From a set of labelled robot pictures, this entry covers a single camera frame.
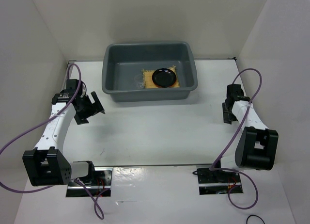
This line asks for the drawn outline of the clear glass cup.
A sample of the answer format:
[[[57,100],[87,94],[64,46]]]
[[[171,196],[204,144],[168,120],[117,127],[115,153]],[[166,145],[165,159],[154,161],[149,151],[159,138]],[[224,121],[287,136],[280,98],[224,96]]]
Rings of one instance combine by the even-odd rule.
[[[145,88],[145,84],[144,84],[143,81],[138,81],[138,82],[136,83],[136,87],[137,87],[138,89],[144,89],[144,88]]]
[[[138,83],[144,83],[144,76],[142,74],[138,74],[134,77],[134,80]]]

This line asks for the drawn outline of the black round plate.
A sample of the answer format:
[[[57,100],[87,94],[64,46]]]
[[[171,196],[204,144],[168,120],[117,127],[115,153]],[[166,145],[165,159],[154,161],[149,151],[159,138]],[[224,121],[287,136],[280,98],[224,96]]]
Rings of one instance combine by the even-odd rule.
[[[168,68],[160,68],[152,74],[153,83],[160,88],[172,87],[177,80],[175,72]]]

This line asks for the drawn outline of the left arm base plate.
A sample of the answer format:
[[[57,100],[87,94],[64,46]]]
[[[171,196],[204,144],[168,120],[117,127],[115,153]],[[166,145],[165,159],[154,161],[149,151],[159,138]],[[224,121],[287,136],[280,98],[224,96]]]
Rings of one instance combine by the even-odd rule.
[[[80,179],[94,196],[110,197],[112,184],[112,167],[95,167],[92,179]],[[66,197],[87,197],[87,192],[79,184],[71,181],[66,190]]]

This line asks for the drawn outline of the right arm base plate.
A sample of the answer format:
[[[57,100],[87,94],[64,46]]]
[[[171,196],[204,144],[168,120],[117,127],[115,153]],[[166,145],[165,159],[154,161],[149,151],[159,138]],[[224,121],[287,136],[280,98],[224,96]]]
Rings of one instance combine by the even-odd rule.
[[[198,165],[192,172],[198,180],[199,195],[243,193],[240,175],[234,172],[210,171],[209,165]]]

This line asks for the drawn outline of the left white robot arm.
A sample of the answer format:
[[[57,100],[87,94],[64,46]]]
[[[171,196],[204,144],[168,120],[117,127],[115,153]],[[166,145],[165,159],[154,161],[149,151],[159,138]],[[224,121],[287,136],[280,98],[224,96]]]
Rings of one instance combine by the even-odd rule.
[[[96,92],[92,99],[84,83],[68,79],[66,88],[52,98],[51,117],[41,139],[33,150],[24,152],[22,160],[33,186],[67,185],[79,178],[85,185],[96,181],[94,164],[90,160],[69,162],[63,155],[64,140],[72,120],[87,124],[88,118],[105,110]]]

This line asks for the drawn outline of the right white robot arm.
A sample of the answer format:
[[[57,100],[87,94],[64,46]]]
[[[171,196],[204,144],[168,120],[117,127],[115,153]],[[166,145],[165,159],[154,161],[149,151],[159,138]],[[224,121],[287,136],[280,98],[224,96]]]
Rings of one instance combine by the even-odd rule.
[[[255,169],[269,171],[274,166],[279,135],[269,129],[258,117],[250,98],[244,95],[240,84],[227,86],[226,99],[222,103],[223,122],[242,123],[242,134],[234,155],[222,157],[220,165],[212,170],[214,180],[224,181],[229,176],[229,169]]]

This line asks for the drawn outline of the woven bamboo placemat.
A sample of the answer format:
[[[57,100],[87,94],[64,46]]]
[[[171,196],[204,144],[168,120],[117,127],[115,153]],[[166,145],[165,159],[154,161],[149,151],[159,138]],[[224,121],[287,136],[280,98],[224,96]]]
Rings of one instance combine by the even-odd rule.
[[[173,65],[171,67],[168,67],[168,69],[171,69],[173,72],[175,72],[177,76],[176,66]],[[157,87],[152,81],[152,74],[154,73],[155,70],[156,69],[154,70],[142,69],[142,74],[144,76],[144,84],[145,84],[146,89],[160,88],[160,87]],[[180,83],[178,81],[178,76],[177,76],[176,83],[170,88],[179,88],[179,87],[180,87]]]

